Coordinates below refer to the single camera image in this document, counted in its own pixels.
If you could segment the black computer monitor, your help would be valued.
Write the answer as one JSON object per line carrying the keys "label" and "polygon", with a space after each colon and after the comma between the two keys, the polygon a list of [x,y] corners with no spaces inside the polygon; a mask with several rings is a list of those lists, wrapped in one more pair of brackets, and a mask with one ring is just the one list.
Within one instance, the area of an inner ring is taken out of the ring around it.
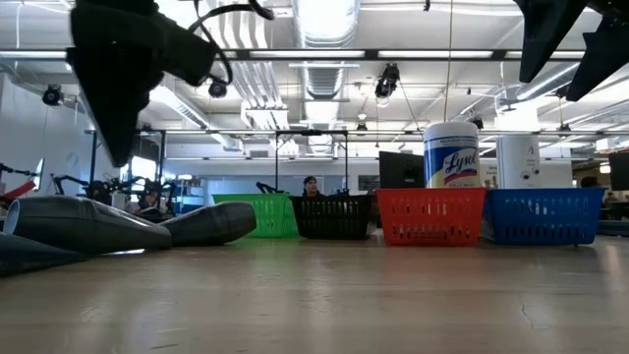
{"label": "black computer monitor", "polygon": [[629,191],[629,151],[611,153],[608,162],[611,189]]}
{"label": "black computer monitor", "polygon": [[424,188],[424,158],[421,155],[381,151],[379,187],[381,189]]}

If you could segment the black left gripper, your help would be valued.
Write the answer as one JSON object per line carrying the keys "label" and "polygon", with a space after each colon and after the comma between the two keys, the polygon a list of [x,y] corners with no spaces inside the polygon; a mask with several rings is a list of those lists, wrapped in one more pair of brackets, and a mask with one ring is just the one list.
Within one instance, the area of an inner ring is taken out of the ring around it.
{"label": "black left gripper", "polygon": [[128,163],[139,113],[163,72],[192,86],[210,76],[215,46],[158,11],[154,0],[77,0],[67,62],[113,166]]}

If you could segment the Lysol wipes canister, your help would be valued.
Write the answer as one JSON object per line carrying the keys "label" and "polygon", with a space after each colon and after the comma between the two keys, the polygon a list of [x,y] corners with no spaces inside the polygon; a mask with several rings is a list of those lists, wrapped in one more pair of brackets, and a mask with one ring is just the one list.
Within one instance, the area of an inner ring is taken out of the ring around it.
{"label": "Lysol wipes canister", "polygon": [[469,122],[445,122],[424,133],[427,188],[481,186],[478,128]]}

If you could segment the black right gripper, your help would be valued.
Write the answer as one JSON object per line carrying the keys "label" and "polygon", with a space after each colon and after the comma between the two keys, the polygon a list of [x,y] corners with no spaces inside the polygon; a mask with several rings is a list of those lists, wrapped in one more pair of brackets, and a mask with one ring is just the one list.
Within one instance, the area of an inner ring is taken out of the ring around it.
{"label": "black right gripper", "polygon": [[[524,19],[519,80],[530,83],[571,30],[588,0],[513,0]],[[603,16],[583,34],[586,50],[566,99],[578,101],[629,63],[629,0],[589,0]]]}

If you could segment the red plastic basket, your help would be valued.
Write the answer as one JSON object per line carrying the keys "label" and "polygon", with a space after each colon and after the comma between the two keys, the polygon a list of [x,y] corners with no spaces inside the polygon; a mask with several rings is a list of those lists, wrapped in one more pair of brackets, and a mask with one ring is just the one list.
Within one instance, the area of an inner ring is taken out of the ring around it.
{"label": "red plastic basket", "polygon": [[388,246],[465,247],[480,241],[485,188],[376,191]]}

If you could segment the black plastic basket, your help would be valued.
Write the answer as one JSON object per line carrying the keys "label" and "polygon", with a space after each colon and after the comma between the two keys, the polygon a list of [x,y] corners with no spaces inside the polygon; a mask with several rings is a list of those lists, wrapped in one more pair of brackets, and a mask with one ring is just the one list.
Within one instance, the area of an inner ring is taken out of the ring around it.
{"label": "black plastic basket", "polygon": [[376,229],[370,196],[291,197],[301,237],[366,240]]}

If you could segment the grey roll-on deodorant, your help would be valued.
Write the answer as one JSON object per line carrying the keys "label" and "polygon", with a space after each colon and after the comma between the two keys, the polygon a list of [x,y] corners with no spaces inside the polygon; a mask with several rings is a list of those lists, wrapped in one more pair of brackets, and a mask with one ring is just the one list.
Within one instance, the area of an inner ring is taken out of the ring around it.
{"label": "grey roll-on deodorant", "polygon": [[169,230],[94,200],[71,196],[12,201],[3,232],[84,255],[162,250],[173,245]]}
{"label": "grey roll-on deodorant", "polygon": [[250,203],[222,202],[197,208],[160,225],[170,232],[174,247],[220,246],[255,231],[257,218]]}

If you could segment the black metal frame stand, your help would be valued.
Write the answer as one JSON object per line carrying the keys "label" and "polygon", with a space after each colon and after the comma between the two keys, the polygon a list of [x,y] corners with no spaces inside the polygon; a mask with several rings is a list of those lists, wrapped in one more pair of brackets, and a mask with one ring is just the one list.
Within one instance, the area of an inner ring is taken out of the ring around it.
{"label": "black metal frame stand", "polygon": [[137,131],[132,138],[131,154],[123,166],[115,166],[105,144],[94,130],[85,130],[87,138],[87,180],[124,181],[137,176],[152,181],[162,179],[165,167],[166,136],[164,131]]}
{"label": "black metal frame stand", "polygon": [[274,166],[275,166],[275,179],[274,179],[274,187],[278,188],[279,186],[279,139],[284,136],[289,135],[292,138],[295,135],[299,135],[302,137],[319,137],[319,136],[342,136],[344,138],[343,148],[345,149],[344,155],[344,166],[345,166],[345,177],[344,177],[344,190],[346,194],[349,195],[350,185],[349,185],[349,132],[347,130],[318,130],[318,129],[307,129],[307,130],[276,130],[274,131],[274,142],[275,142],[275,155],[274,155]]}

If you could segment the green plastic basket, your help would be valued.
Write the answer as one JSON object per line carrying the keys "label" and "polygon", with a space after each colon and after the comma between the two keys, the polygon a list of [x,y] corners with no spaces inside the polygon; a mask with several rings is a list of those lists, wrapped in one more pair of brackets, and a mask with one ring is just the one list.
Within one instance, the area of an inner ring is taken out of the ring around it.
{"label": "green plastic basket", "polygon": [[213,195],[213,201],[246,202],[253,206],[257,228],[247,234],[249,238],[293,238],[299,232],[287,194],[226,194]]}

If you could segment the plain white canister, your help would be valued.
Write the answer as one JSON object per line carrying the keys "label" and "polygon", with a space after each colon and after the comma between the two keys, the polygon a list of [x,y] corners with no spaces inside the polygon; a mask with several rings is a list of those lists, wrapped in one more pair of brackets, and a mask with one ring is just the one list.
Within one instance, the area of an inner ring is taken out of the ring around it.
{"label": "plain white canister", "polygon": [[499,189],[535,189],[542,185],[537,136],[503,136],[497,141]]}

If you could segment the blue plastic basket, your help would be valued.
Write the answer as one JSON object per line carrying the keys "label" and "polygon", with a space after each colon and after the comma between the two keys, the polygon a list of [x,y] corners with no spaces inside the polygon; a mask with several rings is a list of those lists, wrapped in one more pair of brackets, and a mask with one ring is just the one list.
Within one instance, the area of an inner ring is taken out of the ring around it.
{"label": "blue plastic basket", "polygon": [[603,194],[603,188],[492,189],[481,237],[497,245],[589,245]]}

